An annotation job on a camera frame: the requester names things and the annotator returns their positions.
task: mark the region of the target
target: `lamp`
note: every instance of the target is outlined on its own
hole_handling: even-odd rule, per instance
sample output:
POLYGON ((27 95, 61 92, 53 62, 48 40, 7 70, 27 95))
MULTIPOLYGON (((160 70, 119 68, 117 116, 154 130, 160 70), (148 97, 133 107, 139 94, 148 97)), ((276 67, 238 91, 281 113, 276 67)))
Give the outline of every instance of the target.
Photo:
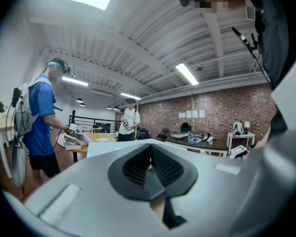
POLYGON ((244 128, 245 134, 250 133, 250 132, 248 132, 248 130, 250 129, 250 122, 246 121, 243 128, 244 128))

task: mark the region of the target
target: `white t-shirt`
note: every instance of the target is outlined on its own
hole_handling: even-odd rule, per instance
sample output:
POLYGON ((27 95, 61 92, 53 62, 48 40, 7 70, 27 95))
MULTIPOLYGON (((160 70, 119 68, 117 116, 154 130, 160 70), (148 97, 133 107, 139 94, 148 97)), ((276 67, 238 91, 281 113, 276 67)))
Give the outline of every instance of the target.
MULTIPOLYGON (((127 120, 127 123, 129 125, 140 123, 140 115, 138 112, 136 112, 136 115, 135 115, 135 108, 131 111, 128 108, 126 108, 123 117, 127 120)), ((127 127, 125 127, 122 124, 119 127, 120 134, 130 134, 130 133, 133 133, 134 131, 135 131, 135 128, 127 129, 127 127)))

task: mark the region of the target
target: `blue t-shirt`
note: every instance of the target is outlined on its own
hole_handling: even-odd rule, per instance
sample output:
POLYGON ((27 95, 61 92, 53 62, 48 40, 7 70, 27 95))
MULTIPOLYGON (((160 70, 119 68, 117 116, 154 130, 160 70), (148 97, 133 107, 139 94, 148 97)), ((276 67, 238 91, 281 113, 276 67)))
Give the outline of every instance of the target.
POLYGON ((54 152, 50 141, 49 125, 45 123, 43 116, 55 114, 53 104, 53 87, 45 82, 38 82, 30 88, 30 108, 32 115, 39 113, 39 117, 33 124, 33 129, 26 134, 23 142, 31 154, 47 156, 54 152))

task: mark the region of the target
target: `black shorts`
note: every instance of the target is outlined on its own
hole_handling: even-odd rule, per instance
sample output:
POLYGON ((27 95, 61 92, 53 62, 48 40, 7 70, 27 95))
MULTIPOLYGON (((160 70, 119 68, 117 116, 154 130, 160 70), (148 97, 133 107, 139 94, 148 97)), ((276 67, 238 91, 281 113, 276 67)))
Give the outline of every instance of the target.
POLYGON ((133 133, 130 133, 130 134, 118 134, 118 139, 117 141, 118 142, 121 142, 121 141, 132 141, 134 140, 134 135, 133 133))
POLYGON ((49 178, 52 178, 55 175, 60 173, 55 152, 47 156, 30 154, 30 164, 31 164, 32 170, 42 169, 45 175, 48 176, 49 178))

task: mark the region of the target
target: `gray backpack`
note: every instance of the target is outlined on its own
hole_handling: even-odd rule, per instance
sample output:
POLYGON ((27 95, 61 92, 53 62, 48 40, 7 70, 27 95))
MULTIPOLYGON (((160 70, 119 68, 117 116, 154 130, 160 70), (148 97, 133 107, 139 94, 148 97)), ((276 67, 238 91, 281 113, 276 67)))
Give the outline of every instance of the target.
POLYGON ((21 95, 17 101, 14 115, 14 124, 16 127, 17 136, 19 138, 32 131, 33 123, 39 116, 39 113, 37 113, 35 116, 32 116, 29 94, 29 89, 38 82, 44 82, 51 85, 47 78, 37 78, 30 86, 25 83, 19 87, 21 95))

